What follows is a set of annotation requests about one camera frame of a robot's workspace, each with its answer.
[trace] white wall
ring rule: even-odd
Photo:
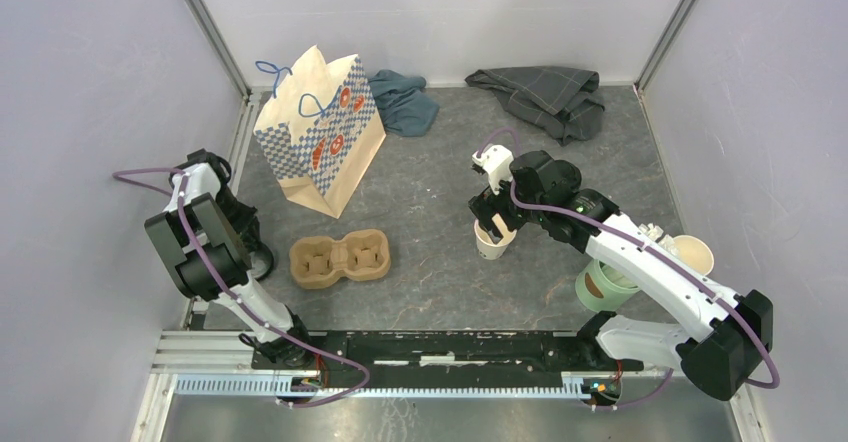
[[[775,304],[778,441],[845,440],[848,0],[699,0],[646,89],[716,279]],[[764,370],[758,372],[767,378]]]
[[[204,0],[252,86],[253,62],[291,65],[313,44],[328,59],[359,53],[431,84],[476,69],[556,64],[633,82],[679,0]]]
[[[127,440],[184,299],[142,226],[164,197],[109,174],[226,150],[240,99],[183,0],[0,14],[0,440]]]

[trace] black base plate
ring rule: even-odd
[[[368,367],[370,388],[517,388],[561,387],[563,371],[614,372],[618,366],[593,339],[552,331],[328,331],[311,332],[312,344]],[[456,361],[486,361],[483,365],[425,365],[422,356],[453,354]],[[329,387],[351,387],[362,374],[353,367],[324,358]],[[406,362],[382,365],[379,361]],[[622,363],[625,371],[643,364]],[[258,370],[291,370],[258,352],[251,366]],[[315,368],[315,361],[305,367]]]

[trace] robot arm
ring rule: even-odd
[[[255,334],[254,348],[272,362],[281,359],[292,365],[299,364],[307,356],[304,351],[269,330],[269,326],[303,341],[309,337],[305,327],[288,307],[275,301],[259,285],[251,272],[250,251],[246,245],[258,250],[264,247],[258,240],[256,210],[235,199],[226,186],[230,175],[228,166],[215,154],[195,152],[179,168],[188,177],[184,191],[187,219],[229,293],[221,290],[197,251],[191,248],[177,215],[182,174],[173,175],[170,181],[174,187],[170,203],[144,223],[174,284],[188,298],[200,297],[236,314]],[[242,229],[241,235],[234,225]],[[246,312],[245,305],[254,317]],[[257,323],[257,319],[268,325]]]
[[[476,171],[489,176],[489,187],[469,202],[483,228],[495,236],[502,235],[492,220],[496,214],[509,230],[518,230],[528,222],[538,224],[555,240],[617,269],[679,322],[634,321],[602,312],[581,332],[594,336],[608,356],[682,369],[697,387],[721,400],[732,397],[762,361],[725,309],[645,249],[650,246],[652,252],[670,254],[642,234],[612,201],[595,190],[580,189],[577,167],[554,160],[543,151],[513,159],[502,146],[491,146],[472,160]],[[510,194],[512,183],[516,198],[524,204],[568,209],[623,232],[641,245],[565,215],[520,208]],[[772,305],[768,298],[757,291],[743,297],[685,265],[681,267],[739,312],[771,350]]]

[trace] white paper cup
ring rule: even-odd
[[[495,260],[499,258],[503,255],[509,243],[515,239],[515,231],[510,232],[507,230],[506,224],[499,215],[492,217],[492,220],[495,222],[495,226],[497,226],[501,234],[503,234],[503,238],[497,243],[492,241],[489,234],[480,227],[480,222],[478,220],[474,221],[474,236],[477,238],[477,251],[480,252],[480,256],[486,260]]]
[[[691,235],[678,235],[674,238],[674,245],[680,252],[678,258],[692,270],[701,275],[709,275],[713,271],[713,251],[703,240]]]

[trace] pulp cup holder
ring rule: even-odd
[[[379,279],[391,266],[389,240],[376,229],[351,232],[342,240],[305,237],[294,243],[289,258],[292,277],[304,289],[323,289],[342,277]]]

